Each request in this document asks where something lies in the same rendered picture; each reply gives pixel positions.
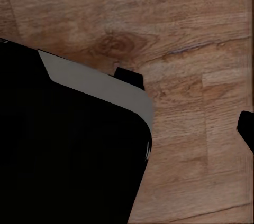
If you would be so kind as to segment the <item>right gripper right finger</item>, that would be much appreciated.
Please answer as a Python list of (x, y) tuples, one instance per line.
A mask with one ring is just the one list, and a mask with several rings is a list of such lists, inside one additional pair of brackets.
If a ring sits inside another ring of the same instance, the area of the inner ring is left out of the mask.
[(254, 113), (242, 111), (237, 129), (254, 153)]

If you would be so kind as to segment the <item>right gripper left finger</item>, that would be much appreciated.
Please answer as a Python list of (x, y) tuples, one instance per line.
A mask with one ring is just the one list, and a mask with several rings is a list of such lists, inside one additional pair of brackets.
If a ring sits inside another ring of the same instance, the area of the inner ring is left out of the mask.
[(0, 174), (26, 131), (28, 125), (22, 111), (0, 116)]

